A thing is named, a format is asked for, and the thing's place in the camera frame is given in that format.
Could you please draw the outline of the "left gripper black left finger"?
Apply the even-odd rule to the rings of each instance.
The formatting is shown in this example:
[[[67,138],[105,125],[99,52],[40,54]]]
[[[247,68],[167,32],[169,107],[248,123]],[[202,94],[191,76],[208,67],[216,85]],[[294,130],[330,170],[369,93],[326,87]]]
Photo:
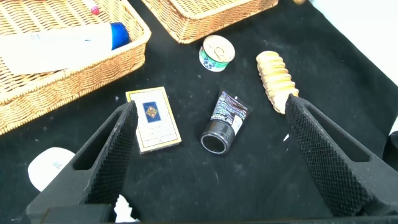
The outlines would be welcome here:
[[[119,106],[26,208],[32,223],[105,223],[129,167],[137,108]]]

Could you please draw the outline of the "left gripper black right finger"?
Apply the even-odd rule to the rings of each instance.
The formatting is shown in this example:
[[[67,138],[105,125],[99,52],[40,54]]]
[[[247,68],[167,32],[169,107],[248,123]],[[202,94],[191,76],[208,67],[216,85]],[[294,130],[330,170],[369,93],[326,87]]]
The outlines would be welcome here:
[[[337,217],[397,214],[397,171],[309,101],[289,95],[290,137],[330,212]]]

